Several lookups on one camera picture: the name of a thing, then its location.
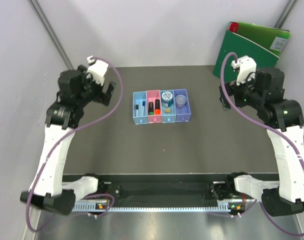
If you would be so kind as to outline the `green ring binder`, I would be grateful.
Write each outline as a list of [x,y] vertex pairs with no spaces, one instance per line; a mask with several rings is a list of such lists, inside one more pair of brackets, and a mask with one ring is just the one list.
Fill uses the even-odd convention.
[[274,54],[272,51],[227,29],[222,40],[214,70],[212,72],[215,77],[220,77],[223,60],[230,52],[236,53],[239,58],[248,56],[254,59],[258,68],[275,67],[280,59],[280,57]]

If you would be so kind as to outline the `light blue drawer bin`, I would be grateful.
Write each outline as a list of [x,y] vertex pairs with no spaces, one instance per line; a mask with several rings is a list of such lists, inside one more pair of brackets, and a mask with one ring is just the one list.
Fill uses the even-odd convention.
[[[142,116],[142,102],[145,101],[144,116]],[[137,91],[132,94],[132,117],[136,125],[148,124],[148,104],[147,104],[147,92]],[[138,116],[135,117],[135,105],[139,105]]]

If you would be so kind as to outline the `blue white marker pen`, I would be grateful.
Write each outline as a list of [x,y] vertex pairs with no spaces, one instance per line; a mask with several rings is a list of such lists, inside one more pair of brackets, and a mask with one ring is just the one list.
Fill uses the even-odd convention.
[[142,117],[144,117],[144,115],[145,115],[145,105],[146,105],[146,101],[144,100],[144,101],[142,101],[142,109],[141,109]]

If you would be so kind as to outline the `clear paper clip jar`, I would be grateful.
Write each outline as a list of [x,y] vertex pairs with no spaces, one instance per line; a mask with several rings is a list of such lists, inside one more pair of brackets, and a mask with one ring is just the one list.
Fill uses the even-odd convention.
[[175,105],[177,109],[183,109],[186,106],[187,98],[183,94],[178,94],[175,97]]

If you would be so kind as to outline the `green black highlighter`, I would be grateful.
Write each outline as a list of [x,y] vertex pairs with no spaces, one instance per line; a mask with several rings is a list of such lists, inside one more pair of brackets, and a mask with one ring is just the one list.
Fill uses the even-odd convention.
[[148,104],[148,114],[154,115],[154,103],[153,102],[149,102],[149,104]]

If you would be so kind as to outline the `blue round tub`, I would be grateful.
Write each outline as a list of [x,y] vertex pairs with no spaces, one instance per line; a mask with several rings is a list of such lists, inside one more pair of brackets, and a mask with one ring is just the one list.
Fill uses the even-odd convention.
[[170,90],[164,90],[160,93],[161,96],[161,105],[164,108],[169,108],[174,102],[174,95]]

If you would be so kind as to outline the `orange black highlighter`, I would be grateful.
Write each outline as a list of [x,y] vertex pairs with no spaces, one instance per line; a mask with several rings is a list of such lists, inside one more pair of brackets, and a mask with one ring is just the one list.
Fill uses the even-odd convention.
[[161,114],[161,107],[160,107],[160,100],[159,99],[155,100],[154,114],[155,115],[160,115]]

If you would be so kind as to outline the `black white marker pen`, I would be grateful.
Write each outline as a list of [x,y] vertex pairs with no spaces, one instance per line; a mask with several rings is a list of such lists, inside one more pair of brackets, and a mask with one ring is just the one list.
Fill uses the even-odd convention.
[[139,105],[136,104],[135,105],[135,114],[134,114],[135,117],[138,117],[139,116]]

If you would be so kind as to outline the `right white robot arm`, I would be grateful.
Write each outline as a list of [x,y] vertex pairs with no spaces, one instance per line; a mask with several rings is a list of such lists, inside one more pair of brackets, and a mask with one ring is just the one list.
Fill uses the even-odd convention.
[[225,192],[231,198],[246,194],[272,217],[304,212],[304,117],[296,100],[284,98],[285,74],[275,67],[246,74],[246,82],[220,84],[220,101],[230,109],[249,106],[257,111],[276,159],[279,182],[263,181],[246,172],[227,176]]

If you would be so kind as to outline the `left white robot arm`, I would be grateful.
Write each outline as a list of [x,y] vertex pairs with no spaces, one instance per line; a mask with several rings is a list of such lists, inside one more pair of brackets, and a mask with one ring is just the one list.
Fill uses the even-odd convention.
[[109,65],[97,61],[89,66],[62,72],[55,102],[47,109],[45,138],[38,170],[29,190],[22,191],[20,201],[60,215],[69,215],[75,203],[87,195],[101,198],[106,191],[98,176],[86,174],[79,180],[63,185],[63,171],[71,141],[90,102],[110,104],[114,82],[103,91]]

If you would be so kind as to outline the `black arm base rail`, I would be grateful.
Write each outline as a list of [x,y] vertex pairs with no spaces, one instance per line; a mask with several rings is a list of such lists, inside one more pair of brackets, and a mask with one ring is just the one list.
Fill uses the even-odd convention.
[[117,207],[209,207],[238,200],[228,193],[224,173],[102,174]]

